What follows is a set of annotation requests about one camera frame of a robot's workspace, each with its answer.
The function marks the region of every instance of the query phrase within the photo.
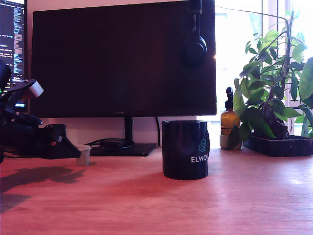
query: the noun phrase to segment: black plant tray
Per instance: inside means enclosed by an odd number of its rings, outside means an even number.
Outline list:
[[[267,140],[251,133],[245,147],[270,157],[298,157],[313,155],[313,139],[289,135],[290,140]]]

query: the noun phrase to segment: computer monitor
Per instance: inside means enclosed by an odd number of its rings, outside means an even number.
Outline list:
[[[34,12],[31,78],[44,93],[31,114],[127,117],[127,125],[129,117],[215,115],[214,1],[202,0],[207,53],[189,66],[192,19],[188,1]]]
[[[4,95],[12,82],[26,79],[27,60],[27,0],[0,0],[0,59],[12,71]],[[28,101],[20,100],[16,111],[27,112]]]

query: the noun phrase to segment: black mug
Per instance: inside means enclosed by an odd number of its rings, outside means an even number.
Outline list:
[[[208,175],[210,139],[206,121],[162,122],[162,164],[164,176],[196,180]]]

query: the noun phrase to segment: headphones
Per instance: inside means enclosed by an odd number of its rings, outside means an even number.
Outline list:
[[[201,12],[201,0],[189,0],[189,13],[193,29],[192,35],[184,45],[183,60],[192,67],[198,65],[207,52],[205,40],[200,35]]]

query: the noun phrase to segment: soap dispenser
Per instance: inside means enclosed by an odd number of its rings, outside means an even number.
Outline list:
[[[220,146],[222,149],[231,150],[227,147],[228,136],[233,129],[233,126],[239,127],[239,118],[236,116],[233,108],[234,92],[231,87],[226,89],[227,101],[225,102],[226,110],[221,114],[221,136]],[[240,149],[241,141],[238,140],[238,145],[232,149]]]

